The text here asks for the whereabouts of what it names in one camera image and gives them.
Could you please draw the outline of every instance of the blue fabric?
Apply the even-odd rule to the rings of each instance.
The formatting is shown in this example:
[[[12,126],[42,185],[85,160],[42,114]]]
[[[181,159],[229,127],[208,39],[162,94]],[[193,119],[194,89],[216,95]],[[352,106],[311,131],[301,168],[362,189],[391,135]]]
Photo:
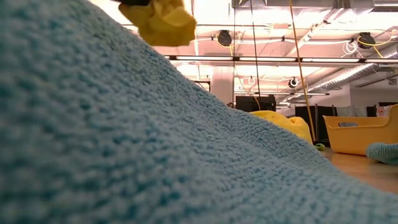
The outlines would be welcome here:
[[[0,1],[0,223],[398,223],[85,0]]]
[[[366,156],[385,164],[398,165],[398,144],[371,144],[366,150]]]

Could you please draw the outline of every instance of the yellow cable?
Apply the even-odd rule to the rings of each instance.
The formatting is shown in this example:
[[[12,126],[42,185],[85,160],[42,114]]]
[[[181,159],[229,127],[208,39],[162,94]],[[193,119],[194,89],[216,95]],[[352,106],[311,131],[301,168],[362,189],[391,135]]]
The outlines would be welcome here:
[[[300,68],[300,77],[301,77],[301,81],[303,83],[302,85],[303,85],[305,103],[307,104],[308,116],[310,117],[310,127],[311,127],[312,139],[314,141],[316,141],[317,139],[315,137],[315,131],[313,129],[310,104],[308,102],[308,96],[307,96],[307,92],[305,90],[305,80],[304,80],[304,77],[303,77],[303,70],[302,70],[302,67],[301,67],[300,53],[299,53],[299,44],[297,43],[297,33],[296,33],[296,26],[294,24],[294,14],[293,14],[293,0],[289,0],[289,3],[290,3],[290,13],[292,15],[292,25],[293,25],[294,41],[295,41],[295,44],[296,44],[296,52],[297,52],[297,58],[298,58],[298,67]]]
[[[218,34],[216,34],[216,41],[217,41],[217,44],[218,44],[220,47],[224,47],[224,48],[233,48],[233,47],[235,47],[236,44],[239,43],[240,37],[238,38],[238,41],[237,41],[234,45],[232,45],[232,46],[231,46],[231,45],[230,45],[230,46],[224,46],[224,45],[220,44],[220,42],[218,41]]]
[[[245,91],[249,96],[253,96],[253,98],[256,100],[257,105],[259,106],[259,111],[260,111],[260,110],[261,110],[261,106],[260,106],[259,101],[257,100],[257,98],[256,98],[253,94],[251,94],[247,89],[245,89],[245,87],[243,86],[243,83],[242,83],[242,81],[241,81],[241,78],[239,78],[239,74],[237,73],[236,68],[235,68],[235,66],[234,66],[234,77],[235,77],[235,73],[238,75],[236,78],[238,78],[238,80],[239,80],[239,82],[241,83],[241,86],[242,86],[242,88],[244,89],[244,91]]]
[[[361,43],[361,44],[366,45],[366,46],[372,46],[372,47],[377,47],[377,46],[382,46],[384,44],[388,44],[392,40],[392,36],[390,36],[390,39],[385,41],[385,42],[383,42],[383,43],[380,43],[380,44],[367,44],[367,43],[364,43],[364,42],[360,41],[360,38],[361,38],[361,36],[359,36],[356,39],[358,41],[358,43]]]
[[[380,56],[380,58],[384,58],[383,55],[381,55],[380,51],[376,48],[376,46],[373,46],[373,48],[377,52],[377,54]]]

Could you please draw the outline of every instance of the yellow plastic bin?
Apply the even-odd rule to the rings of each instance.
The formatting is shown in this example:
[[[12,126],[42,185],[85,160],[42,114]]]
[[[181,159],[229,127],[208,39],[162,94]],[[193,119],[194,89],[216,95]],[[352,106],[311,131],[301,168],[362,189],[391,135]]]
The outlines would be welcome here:
[[[398,105],[390,109],[389,116],[377,118],[355,118],[324,116],[331,149],[335,152],[366,155],[372,143],[398,143]],[[340,127],[341,123],[356,126]]]

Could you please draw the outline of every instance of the black partition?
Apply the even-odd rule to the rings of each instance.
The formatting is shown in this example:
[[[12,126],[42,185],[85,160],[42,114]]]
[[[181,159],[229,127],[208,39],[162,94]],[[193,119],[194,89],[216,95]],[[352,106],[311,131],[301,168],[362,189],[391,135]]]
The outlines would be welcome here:
[[[259,111],[259,106],[253,96],[236,96],[235,101],[235,108],[238,110],[245,112]],[[276,111],[276,100],[274,95],[262,96],[259,103],[261,110]]]
[[[380,102],[379,106],[391,106],[396,104],[398,104],[398,102]]]
[[[315,132],[315,139],[313,142],[329,145],[328,131],[326,130],[325,120],[323,116],[336,116],[336,108],[333,106],[310,106],[313,129]],[[295,115],[301,117],[310,125],[310,118],[306,106],[296,106]]]

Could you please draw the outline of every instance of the ceiling fixture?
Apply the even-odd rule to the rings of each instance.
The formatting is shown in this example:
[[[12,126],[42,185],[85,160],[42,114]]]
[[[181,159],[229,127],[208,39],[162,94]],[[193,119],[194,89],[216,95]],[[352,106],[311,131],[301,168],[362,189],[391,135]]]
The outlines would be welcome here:
[[[254,85],[256,81],[254,81],[253,77],[250,77],[249,79],[249,84]]]
[[[292,78],[289,80],[289,87],[295,88],[299,84],[299,81],[296,78]]]
[[[256,95],[259,94],[258,92],[254,91],[235,91],[236,94],[252,94]],[[276,91],[262,91],[262,95],[296,95],[296,96],[302,96],[304,93],[289,93],[289,92],[276,92]],[[328,96],[330,95],[329,93],[307,93],[308,96]]]
[[[276,106],[277,109],[291,108],[291,106]]]
[[[224,47],[229,47],[232,43],[232,37],[229,34],[228,30],[220,30],[220,33],[217,35],[217,41]]]
[[[371,36],[370,32],[361,32],[359,33],[359,39],[358,39],[358,47],[362,49],[370,49],[372,45],[376,44],[376,41],[374,38]]]
[[[373,12],[397,12],[398,11],[398,3],[389,3],[389,2],[376,2],[374,4]]]
[[[256,61],[256,57],[240,57],[240,61]],[[295,62],[297,58],[288,57],[257,57],[259,62]]]
[[[297,63],[295,57],[232,57],[232,56],[178,56],[165,55],[169,60],[189,60],[189,61],[227,61],[227,62],[280,62],[280,63]],[[304,63],[398,63],[398,59],[394,58],[300,58]]]
[[[303,58],[302,62],[342,62],[355,63],[359,62],[360,58]]]

